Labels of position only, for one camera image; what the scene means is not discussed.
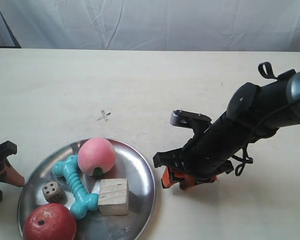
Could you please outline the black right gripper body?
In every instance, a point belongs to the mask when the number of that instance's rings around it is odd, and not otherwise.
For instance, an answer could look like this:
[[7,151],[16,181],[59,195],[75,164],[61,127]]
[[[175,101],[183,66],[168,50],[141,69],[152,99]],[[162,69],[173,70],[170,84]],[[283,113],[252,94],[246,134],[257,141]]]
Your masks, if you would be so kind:
[[230,156],[222,152],[220,147],[215,139],[208,140],[204,137],[195,142],[192,138],[182,148],[157,152],[153,156],[153,163],[156,168],[166,166],[204,181],[234,170]]

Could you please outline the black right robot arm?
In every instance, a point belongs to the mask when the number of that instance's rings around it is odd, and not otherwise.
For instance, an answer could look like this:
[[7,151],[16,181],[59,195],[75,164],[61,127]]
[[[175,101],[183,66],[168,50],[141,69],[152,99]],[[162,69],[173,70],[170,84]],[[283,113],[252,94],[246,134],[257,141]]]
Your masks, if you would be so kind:
[[249,144],[272,137],[282,127],[300,125],[300,72],[291,69],[264,86],[245,83],[215,121],[175,110],[170,123],[192,129],[194,135],[183,147],[154,155],[154,166],[165,166],[163,188],[179,184],[186,190],[212,183],[220,174],[239,176],[253,162]]

